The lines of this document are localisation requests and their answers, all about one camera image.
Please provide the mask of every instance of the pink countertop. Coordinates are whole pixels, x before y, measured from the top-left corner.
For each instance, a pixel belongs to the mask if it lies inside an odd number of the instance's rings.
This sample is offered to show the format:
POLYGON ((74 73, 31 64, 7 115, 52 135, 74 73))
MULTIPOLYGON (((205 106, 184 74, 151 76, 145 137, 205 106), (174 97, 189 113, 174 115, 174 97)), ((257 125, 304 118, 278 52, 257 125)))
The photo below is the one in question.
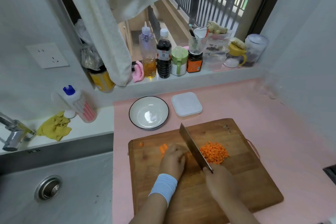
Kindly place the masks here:
POLYGON ((336 154, 293 111, 278 100, 255 93, 253 84, 250 80, 158 95, 168 104, 170 116, 164 126, 150 132, 135 127, 128 118, 135 99, 115 102, 113 224, 128 223, 133 217, 128 142, 178 129, 181 120, 171 98, 189 91, 197 95, 203 112, 184 120, 184 125, 233 118, 282 192, 282 203, 255 213, 261 223, 318 223, 336 214, 336 185, 322 170, 336 164, 336 154))

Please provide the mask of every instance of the green lid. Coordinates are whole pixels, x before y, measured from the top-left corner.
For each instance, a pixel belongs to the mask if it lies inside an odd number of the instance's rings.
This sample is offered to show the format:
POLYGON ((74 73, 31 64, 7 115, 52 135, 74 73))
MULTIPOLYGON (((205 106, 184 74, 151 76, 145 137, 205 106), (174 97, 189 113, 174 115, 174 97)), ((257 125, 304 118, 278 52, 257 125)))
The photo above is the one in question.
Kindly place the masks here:
POLYGON ((182 46, 176 46, 171 52, 171 59, 175 62, 181 61, 181 63, 184 64, 188 60, 187 49, 183 48, 182 46))

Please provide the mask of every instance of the white bottle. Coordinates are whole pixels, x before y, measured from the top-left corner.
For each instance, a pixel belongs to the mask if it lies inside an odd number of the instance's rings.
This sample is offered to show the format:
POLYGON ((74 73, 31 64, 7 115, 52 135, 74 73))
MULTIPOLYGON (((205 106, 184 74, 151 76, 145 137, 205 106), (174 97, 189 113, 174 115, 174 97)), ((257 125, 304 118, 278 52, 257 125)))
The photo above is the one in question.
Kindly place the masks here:
POLYGON ((64 87, 63 90, 65 92, 65 101, 78 113, 78 116, 81 117, 85 123, 91 123, 96 119, 96 112, 86 101, 81 90, 75 90, 71 85, 64 87))

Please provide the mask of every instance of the plastic bottle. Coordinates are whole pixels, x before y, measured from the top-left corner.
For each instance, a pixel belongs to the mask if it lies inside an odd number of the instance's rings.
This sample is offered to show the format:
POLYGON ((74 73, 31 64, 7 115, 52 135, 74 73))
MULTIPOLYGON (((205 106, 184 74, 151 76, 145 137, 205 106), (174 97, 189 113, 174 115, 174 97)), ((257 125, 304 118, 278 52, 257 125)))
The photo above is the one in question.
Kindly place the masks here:
POLYGON ((156 45, 157 49, 157 73, 161 78, 168 78, 171 70, 171 43, 167 39, 168 30, 160 30, 160 39, 156 45))
POLYGON ((91 123, 96 119, 96 112, 86 101, 81 90, 75 90, 71 85, 64 87, 63 90, 65 92, 65 101, 78 113, 78 116, 81 117, 85 123, 91 123))
POLYGON ((140 51, 142 56, 143 73, 145 77, 156 76, 156 43, 149 27, 142 27, 139 35, 140 51))

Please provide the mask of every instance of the sink drain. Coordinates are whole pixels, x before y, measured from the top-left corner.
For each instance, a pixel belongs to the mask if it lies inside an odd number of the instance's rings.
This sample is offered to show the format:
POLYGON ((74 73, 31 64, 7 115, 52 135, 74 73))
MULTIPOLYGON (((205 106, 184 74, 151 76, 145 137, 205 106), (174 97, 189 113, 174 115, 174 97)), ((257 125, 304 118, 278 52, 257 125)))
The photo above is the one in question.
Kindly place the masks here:
POLYGON ((57 195, 62 185, 62 179, 58 175, 51 175, 40 182, 35 191, 35 199, 48 200, 57 195))

